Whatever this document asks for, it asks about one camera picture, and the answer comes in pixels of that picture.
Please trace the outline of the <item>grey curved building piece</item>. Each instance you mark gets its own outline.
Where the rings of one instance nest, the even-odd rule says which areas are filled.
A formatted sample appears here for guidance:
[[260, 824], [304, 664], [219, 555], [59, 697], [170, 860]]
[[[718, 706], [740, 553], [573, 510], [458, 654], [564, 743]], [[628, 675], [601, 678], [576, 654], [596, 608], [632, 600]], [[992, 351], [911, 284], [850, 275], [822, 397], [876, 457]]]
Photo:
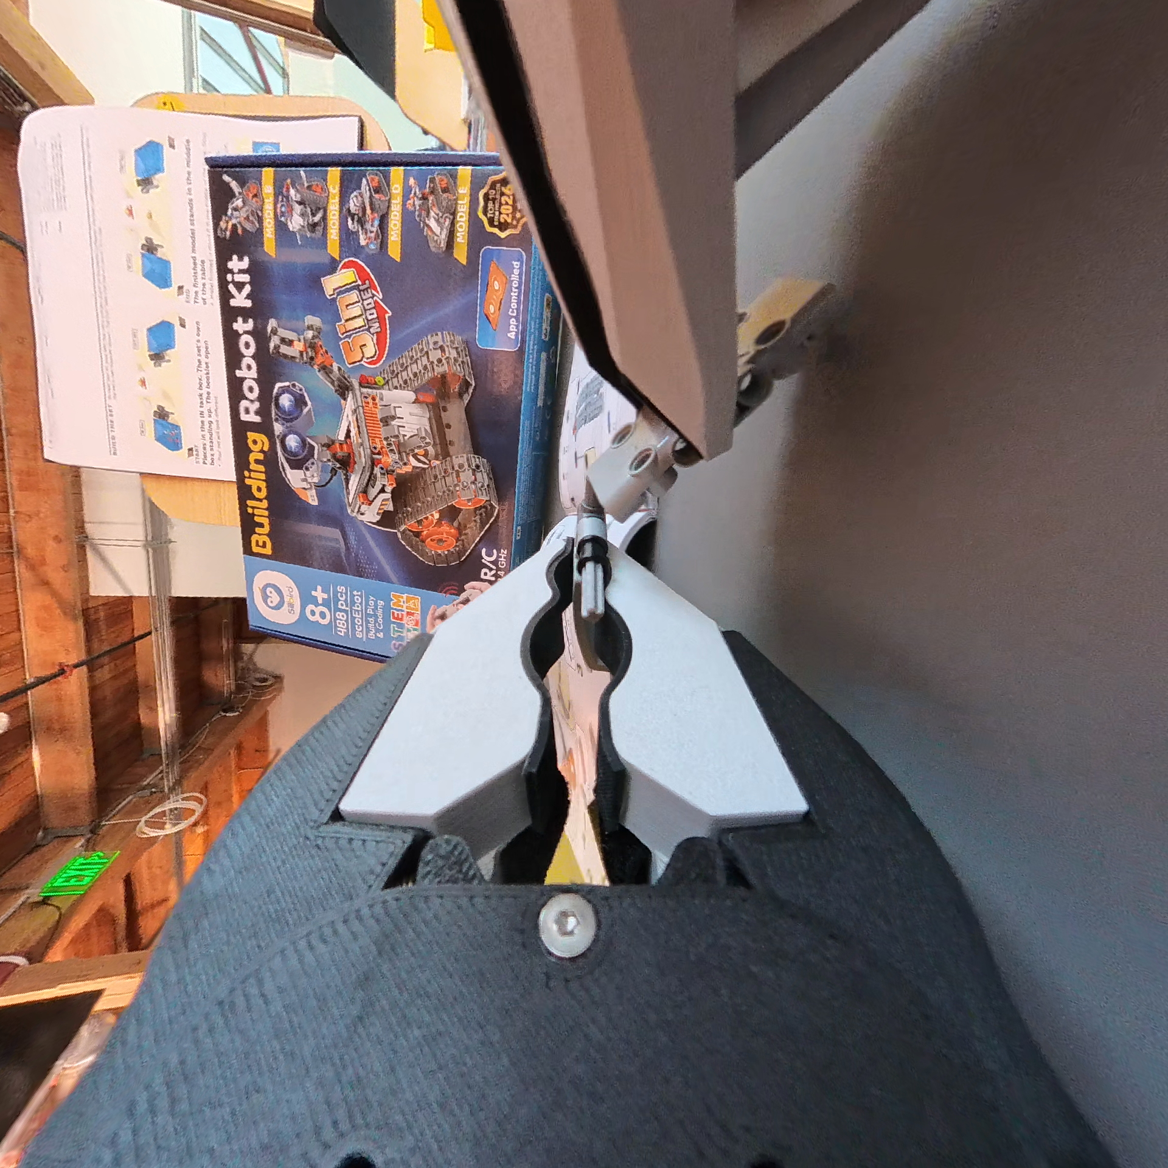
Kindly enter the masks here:
[[605, 514], [594, 507], [582, 507], [575, 532], [575, 608], [580, 622], [597, 625], [604, 619], [609, 581]]

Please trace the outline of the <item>grey desk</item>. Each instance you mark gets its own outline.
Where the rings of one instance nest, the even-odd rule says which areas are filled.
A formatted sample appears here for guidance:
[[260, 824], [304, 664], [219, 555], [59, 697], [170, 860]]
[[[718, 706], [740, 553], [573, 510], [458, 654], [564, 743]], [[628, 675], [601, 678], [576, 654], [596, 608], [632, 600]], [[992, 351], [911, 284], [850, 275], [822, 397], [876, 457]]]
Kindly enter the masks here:
[[881, 764], [1046, 1057], [1166, 1166], [1167, 3], [929, 3], [737, 181], [840, 350], [667, 497], [661, 576]]

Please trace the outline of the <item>green exit sign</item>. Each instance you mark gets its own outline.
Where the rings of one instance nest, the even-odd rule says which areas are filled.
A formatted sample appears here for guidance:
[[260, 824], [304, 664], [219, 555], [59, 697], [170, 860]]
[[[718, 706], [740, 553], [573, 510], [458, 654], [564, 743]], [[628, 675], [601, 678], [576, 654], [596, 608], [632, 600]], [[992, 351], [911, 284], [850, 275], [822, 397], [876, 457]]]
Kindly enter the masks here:
[[56, 902], [83, 896], [120, 856], [120, 852], [89, 852], [71, 857], [44, 884], [38, 899]]

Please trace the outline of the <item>open instruction booklet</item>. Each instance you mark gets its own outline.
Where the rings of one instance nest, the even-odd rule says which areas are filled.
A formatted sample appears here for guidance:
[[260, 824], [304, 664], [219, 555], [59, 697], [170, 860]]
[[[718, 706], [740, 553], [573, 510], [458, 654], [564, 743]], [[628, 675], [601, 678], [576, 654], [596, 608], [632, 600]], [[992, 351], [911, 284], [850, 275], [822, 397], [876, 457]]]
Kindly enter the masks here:
[[[561, 416], [557, 486], [564, 519], [575, 518], [587, 486], [587, 472], [612, 446], [618, 432], [635, 419], [633, 407], [614, 390], [575, 348]], [[641, 567], [655, 569], [661, 505], [646, 492], [625, 521], [608, 518], [609, 543]]]

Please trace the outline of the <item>blue robot kit box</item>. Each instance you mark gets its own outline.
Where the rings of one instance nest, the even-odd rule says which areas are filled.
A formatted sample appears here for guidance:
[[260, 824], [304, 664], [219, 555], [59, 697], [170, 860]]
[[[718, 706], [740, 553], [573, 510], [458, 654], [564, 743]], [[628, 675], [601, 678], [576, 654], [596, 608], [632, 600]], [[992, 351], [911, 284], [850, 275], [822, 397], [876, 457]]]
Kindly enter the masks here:
[[209, 159], [248, 618], [383, 663], [543, 543], [564, 318], [497, 154]]

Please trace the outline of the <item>grey holed building beam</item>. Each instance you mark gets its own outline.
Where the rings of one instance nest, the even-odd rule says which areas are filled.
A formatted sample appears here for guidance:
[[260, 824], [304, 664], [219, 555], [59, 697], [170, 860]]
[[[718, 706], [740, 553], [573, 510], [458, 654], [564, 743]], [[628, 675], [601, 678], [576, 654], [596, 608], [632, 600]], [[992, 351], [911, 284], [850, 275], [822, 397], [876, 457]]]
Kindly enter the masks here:
[[[782, 277], [739, 314], [735, 425], [742, 425], [775, 387], [814, 364], [842, 311], [832, 283]], [[697, 450], [651, 408], [637, 411], [587, 472], [586, 498], [626, 521], [648, 493], [661, 496], [680, 468], [703, 461]]]

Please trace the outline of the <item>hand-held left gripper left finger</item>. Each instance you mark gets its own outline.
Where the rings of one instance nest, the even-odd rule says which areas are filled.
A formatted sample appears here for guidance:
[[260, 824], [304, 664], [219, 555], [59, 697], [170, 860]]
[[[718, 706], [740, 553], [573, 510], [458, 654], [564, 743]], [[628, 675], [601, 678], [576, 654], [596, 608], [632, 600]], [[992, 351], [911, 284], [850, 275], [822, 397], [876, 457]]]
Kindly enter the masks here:
[[551, 539], [390, 664], [404, 682], [338, 806], [348, 827], [404, 834], [380, 884], [413, 882], [437, 838], [476, 863], [494, 856], [494, 884], [546, 884], [566, 813], [546, 675], [564, 649], [572, 553]]

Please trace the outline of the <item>glass window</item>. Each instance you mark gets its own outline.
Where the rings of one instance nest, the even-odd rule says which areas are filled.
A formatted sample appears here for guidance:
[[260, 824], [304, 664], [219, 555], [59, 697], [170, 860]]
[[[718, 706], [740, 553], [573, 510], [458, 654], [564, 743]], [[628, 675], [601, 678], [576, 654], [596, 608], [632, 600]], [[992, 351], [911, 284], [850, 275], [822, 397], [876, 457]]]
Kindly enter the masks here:
[[277, 35], [208, 13], [190, 20], [194, 91], [208, 95], [291, 92], [288, 54]]

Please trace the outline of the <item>white printed instruction sheet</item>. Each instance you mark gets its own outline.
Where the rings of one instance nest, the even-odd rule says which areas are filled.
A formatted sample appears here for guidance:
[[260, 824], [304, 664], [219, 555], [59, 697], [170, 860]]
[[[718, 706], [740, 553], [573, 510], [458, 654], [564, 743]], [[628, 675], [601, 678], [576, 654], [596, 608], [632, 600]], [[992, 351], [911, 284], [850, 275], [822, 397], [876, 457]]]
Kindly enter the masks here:
[[361, 120], [52, 108], [21, 130], [44, 455], [235, 476], [208, 156], [351, 152]]

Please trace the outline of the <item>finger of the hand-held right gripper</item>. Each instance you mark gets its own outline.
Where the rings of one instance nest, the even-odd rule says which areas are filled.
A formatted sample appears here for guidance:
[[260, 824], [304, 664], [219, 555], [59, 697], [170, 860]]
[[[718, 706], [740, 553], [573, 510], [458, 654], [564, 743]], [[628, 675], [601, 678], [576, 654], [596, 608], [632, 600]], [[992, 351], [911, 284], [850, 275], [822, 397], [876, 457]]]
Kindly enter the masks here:
[[395, 3], [395, 101], [445, 149], [501, 149], [436, 2]]
[[441, 3], [593, 366], [698, 458], [736, 387], [736, 6]]

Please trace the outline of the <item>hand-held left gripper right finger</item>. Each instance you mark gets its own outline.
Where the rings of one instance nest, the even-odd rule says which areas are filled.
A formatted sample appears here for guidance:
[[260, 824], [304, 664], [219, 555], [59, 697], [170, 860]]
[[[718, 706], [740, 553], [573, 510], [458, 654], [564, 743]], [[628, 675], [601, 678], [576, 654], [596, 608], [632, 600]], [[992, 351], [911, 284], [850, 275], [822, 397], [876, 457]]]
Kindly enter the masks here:
[[810, 804], [722, 629], [621, 550], [591, 651], [601, 700], [598, 814], [655, 884], [678, 846], [793, 827]]

